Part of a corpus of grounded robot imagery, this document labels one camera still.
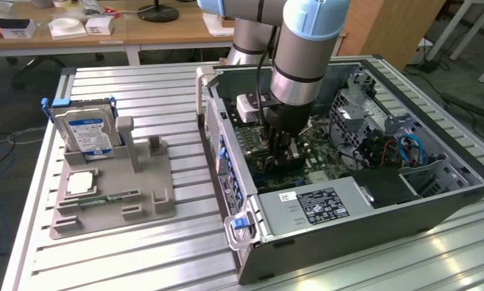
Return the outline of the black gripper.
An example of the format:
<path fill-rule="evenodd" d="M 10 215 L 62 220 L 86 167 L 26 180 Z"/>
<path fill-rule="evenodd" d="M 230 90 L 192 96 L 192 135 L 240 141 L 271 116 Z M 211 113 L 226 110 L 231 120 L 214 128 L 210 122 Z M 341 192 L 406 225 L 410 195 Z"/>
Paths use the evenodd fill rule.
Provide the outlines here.
<path fill-rule="evenodd" d="M 301 164 L 296 140 L 307 126 L 311 104 L 271 105 L 266 116 L 266 139 L 276 166 Z"/>

